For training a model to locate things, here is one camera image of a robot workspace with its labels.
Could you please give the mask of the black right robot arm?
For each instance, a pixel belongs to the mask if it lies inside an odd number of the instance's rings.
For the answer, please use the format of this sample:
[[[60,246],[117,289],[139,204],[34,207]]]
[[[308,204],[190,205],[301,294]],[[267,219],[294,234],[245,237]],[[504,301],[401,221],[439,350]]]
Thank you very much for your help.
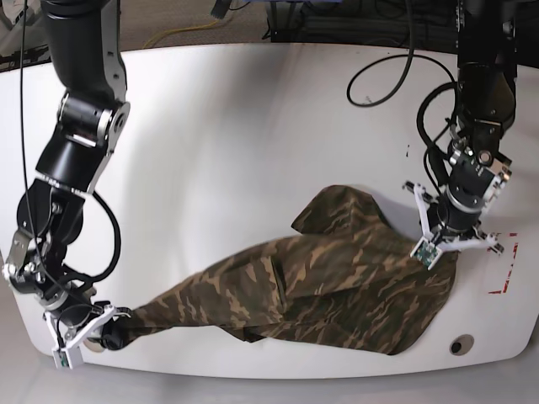
[[[125,343],[118,321],[125,307],[93,301],[93,287],[108,278],[120,259],[116,219],[113,253],[105,270],[90,275],[65,262],[83,228],[83,206],[96,196],[130,113],[117,1],[44,1],[45,33],[56,75],[65,88],[54,132],[26,180],[17,210],[17,230],[3,277],[14,291],[33,295],[51,322],[61,351],[77,338],[118,350]]]

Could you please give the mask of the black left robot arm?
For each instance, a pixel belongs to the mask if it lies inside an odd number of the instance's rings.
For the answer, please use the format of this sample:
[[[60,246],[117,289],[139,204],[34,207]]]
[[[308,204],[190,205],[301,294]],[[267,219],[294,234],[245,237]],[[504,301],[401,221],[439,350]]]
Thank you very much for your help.
[[[504,251],[495,234],[482,231],[481,217],[511,178],[511,160],[499,145],[515,121],[516,9],[515,1],[458,2],[457,78],[436,88],[420,106],[416,124],[436,194],[419,183],[404,187],[414,194],[422,230],[410,255],[429,268],[449,252]],[[454,93],[455,105],[445,128],[451,139],[441,149],[426,134],[424,114],[445,91]]]

